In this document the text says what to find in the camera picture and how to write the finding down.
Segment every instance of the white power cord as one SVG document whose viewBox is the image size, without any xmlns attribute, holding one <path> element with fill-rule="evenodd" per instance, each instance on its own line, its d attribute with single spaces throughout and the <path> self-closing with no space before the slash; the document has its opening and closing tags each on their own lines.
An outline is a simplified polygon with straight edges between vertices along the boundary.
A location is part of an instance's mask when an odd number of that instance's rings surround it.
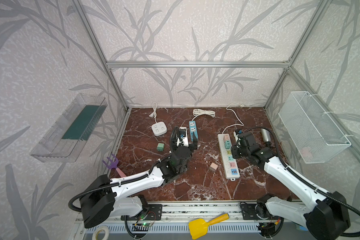
<svg viewBox="0 0 360 240">
<path fill-rule="evenodd" d="M 152 103 L 152 108 L 154 109 L 154 111 L 153 111 L 153 113 L 149 114 L 149 117 L 150 117 L 150 118 L 155 118 L 155 122 L 157 123 L 157 121 L 156 121 L 156 116 L 157 116 L 157 114 L 156 114 L 157 103 L 153 102 L 153 103 Z"/>
<path fill-rule="evenodd" d="M 208 110 L 203 110 L 203 109 L 197 108 L 197 109 L 193 110 L 193 115 L 195 117 L 192 119 L 192 121 L 200 115 L 209 115 L 212 118 L 214 118 L 216 116 L 216 113 L 214 111 L 208 111 Z"/>
<path fill-rule="evenodd" d="M 223 130 L 222 134 L 224 134 L 225 130 L 226 130 L 227 128 L 229 128 L 229 127 L 232 127 L 232 126 L 244 126 L 243 122 L 239 119 L 239 117 L 237 116 L 237 114 L 235 113 L 235 111 L 232 110 L 232 109 L 228 109 L 229 106 L 231 106 L 232 104 L 237 104 L 237 105 L 240 106 L 240 108 L 244 108 L 245 105 L 244 105 L 244 104 L 239 104 L 239 103 L 230 103 L 230 104 L 228 105 L 228 107 L 226 107 L 227 110 L 231 110 L 231 111 L 235 114 L 237 120 L 239 120 L 239 122 L 240 122 L 241 124 L 235 123 L 235 124 L 229 125 L 228 127 L 226 127 L 226 128 Z"/>
</svg>

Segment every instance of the white tape roll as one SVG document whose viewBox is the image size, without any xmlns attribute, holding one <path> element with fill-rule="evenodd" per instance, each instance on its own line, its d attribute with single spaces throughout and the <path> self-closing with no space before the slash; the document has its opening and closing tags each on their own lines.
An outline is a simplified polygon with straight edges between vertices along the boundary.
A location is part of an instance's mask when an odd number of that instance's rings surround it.
<svg viewBox="0 0 360 240">
<path fill-rule="evenodd" d="M 100 228 L 97 228 L 96 231 L 93 233 L 92 235 L 92 240 L 98 240 L 97 239 L 97 235 L 101 232 L 104 231 L 105 232 L 105 236 L 103 237 L 102 240 L 107 240 L 109 237 L 109 228 L 105 225 L 101 226 Z"/>
</svg>

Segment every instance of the wallpaper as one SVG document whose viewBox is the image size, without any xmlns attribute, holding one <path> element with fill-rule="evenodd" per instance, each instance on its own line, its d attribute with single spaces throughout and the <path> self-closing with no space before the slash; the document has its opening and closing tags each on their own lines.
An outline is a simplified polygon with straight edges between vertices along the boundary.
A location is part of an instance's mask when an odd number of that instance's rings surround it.
<svg viewBox="0 0 360 240">
<path fill-rule="evenodd" d="M 319 1 L 82 2 L 108 61 L 285 61 Z M 263 106 L 280 72 L 123 68 L 114 76 L 131 106 Z"/>
<path fill-rule="evenodd" d="M 78 93 L 108 107 L 74 163 L 29 155 Z M 70 1 L 0 1 L 0 239 L 66 239 L 125 112 Z"/>
<path fill-rule="evenodd" d="M 360 210 L 360 163 L 349 149 L 342 151 L 325 163 L 306 164 L 302 159 L 278 116 L 291 91 L 302 91 L 302 89 L 299 88 L 293 78 L 287 77 L 266 110 L 290 165 L 320 187 L 330 192 L 338 191 L 344 195 L 348 204 Z M 351 227 L 347 232 L 360 231 L 360 217 L 353 212 L 349 212 L 349 215 Z M 345 240 L 347 238 L 339 237 L 338 239 Z"/>
<path fill-rule="evenodd" d="M 329 6 L 294 67 L 360 141 L 360 0 Z"/>
</svg>

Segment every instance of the power outlet socket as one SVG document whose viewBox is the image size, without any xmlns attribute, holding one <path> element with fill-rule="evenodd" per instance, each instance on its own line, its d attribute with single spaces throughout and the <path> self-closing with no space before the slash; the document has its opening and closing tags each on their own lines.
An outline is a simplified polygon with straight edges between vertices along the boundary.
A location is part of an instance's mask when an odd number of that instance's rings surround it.
<svg viewBox="0 0 360 240">
<path fill-rule="evenodd" d="M 152 125 L 152 131 L 154 132 L 154 135 L 157 137 L 167 132 L 167 126 L 165 125 L 164 122 L 156 122 L 155 124 Z"/>
</svg>

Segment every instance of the marble surface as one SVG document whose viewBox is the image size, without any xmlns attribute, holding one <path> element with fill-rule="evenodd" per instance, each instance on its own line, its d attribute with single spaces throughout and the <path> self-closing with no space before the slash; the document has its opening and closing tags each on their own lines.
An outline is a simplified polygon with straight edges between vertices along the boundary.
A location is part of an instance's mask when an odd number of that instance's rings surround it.
<svg viewBox="0 0 360 240">
<path fill-rule="evenodd" d="M 233 108 L 244 127 L 265 126 L 271 128 L 263 108 Z M 152 133 L 151 125 L 155 123 L 149 118 L 152 108 L 132 109 L 125 129 L 117 157 L 119 167 L 126 175 L 132 175 L 144 170 L 166 156 L 169 152 L 169 137 L 174 126 L 188 126 L 193 118 L 192 108 L 159 108 L 157 109 L 157 122 L 163 121 L 168 132 L 159 137 Z M 281 182 L 270 176 L 258 167 L 250 165 L 246 159 L 238 159 L 240 178 L 231 181 L 225 178 L 223 163 L 217 134 L 231 124 L 239 123 L 232 111 L 225 108 L 205 108 L 216 112 L 216 118 L 203 115 L 195 119 L 199 135 L 199 147 L 193 153 L 188 164 L 187 172 L 183 173 L 175 182 L 163 187 L 144 190 L 148 201 L 174 201 L 174 200 L 255 200 L 266 193 L 274 194 L 282 199 L 288 198 L 292 193 Z M 227 129 L 233 137 L 235 127 Z M 260 129 L 254 130 L 259 144 L 263 144 Z M 164 151 L 156 150 L 159 142 L 164 143 Z M 215 172 L 209 170 L 214 162 L 218 165 Z M 119 177 L 113 169 L 110 177 Z"/>
</svg>

